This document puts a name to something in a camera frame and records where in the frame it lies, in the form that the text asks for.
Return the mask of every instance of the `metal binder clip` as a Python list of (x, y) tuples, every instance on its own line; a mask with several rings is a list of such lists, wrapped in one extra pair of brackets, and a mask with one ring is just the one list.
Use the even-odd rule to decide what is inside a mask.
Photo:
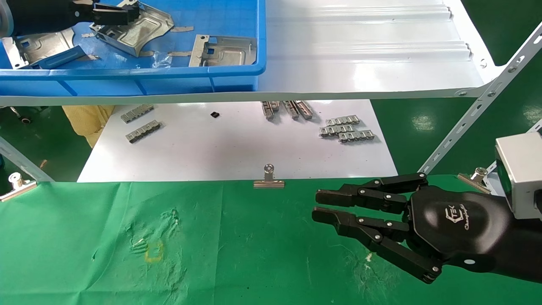
[(457, 178), (459, 178), (459, 180), (465, 182), (466, 184), (476, 188), (477, 190), (485, 194), (489, 194), (491, 193), (491, 191), (482, 184), (482, 180), (486, 175), (487, 175), (487, 170), (485, 168), (477, 167), (474, 170), (473, 175), (469, 176), (466, 174), (459, 174), (457, 175)]
[(263, 181), (254, 181), (254, 188), (284, 188), (284, 181), (275, 180), (273, 171), (275, 167), (272, 164), (267, 164), (263, 167)]
[(0, 201), (5, 202), (11, 198), (17, 197), (22, 193), (35, 188), (37, 186), (36, 181), (23, 180), (20, 173), (13, 173), (9, 175), (8, 181), (13, 186), (13, 190), (5, 195), (0, 196)]

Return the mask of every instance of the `white metal shelf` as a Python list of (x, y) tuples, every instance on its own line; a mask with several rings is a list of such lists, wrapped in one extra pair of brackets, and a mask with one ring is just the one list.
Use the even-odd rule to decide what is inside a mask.
[(257, 92), (1, 97), (0, 105), (105, 105), (479, 96), (502, 70), (460, 0), (269, 0)]

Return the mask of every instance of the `green cloth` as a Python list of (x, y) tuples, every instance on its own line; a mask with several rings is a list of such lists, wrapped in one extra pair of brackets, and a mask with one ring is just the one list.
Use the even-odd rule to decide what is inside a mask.
[(0, 304), (538, 303), (539, 284), (453, 266), (426, 285), (312, 221), (317, 189), (364, 181), (42, 183), (0, 205)]

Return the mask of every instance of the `robotic hand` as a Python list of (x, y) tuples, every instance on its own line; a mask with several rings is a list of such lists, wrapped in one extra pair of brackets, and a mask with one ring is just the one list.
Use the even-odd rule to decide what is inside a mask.
[(122, 8), (100, 0), (0, 0), (0, 37), (62, 31), (79, 22), (123, 26), (139, 17), (137, 0)]
[[(407, 192), (414, 192), (409, 200), (400, 195)], [(441, 274), (442, 265), (542, 283), (542, 221), (516, 219), (506, 197), (448, 192), (417, 173), (319, 190), (316, 201), (402, 213), (401, 222), (315, 207), (312, 219), (425, 283)], [(409, 248), (400, 244), (405, 240)]]

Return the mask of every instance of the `blue plastic crate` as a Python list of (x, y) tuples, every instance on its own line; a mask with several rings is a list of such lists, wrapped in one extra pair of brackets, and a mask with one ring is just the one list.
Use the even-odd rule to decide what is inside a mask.
[[(121, 0), (102, 0), (117, 5)], [(99, 60), (72, 61), (56, 69), (10, 69), (0, 48), (2, 96), (141, 96), (205, 92), (256, 91), (266, 68), (265, 0), (143, 0), (173, 17), (175, 27), (193, 31), (168, 32), (147, 43), (156, 58), (168, 52), (192, 51), (196, 34), (245, 36), (257, 39), (256, 62), (245, 66), (188, 67), (190, 57), (172, 57), (170, 67), (153, 68), (153, 56), (135, 58), (98, 39), (83, 38), (89, 23), (73, 27), (74, 45)]]

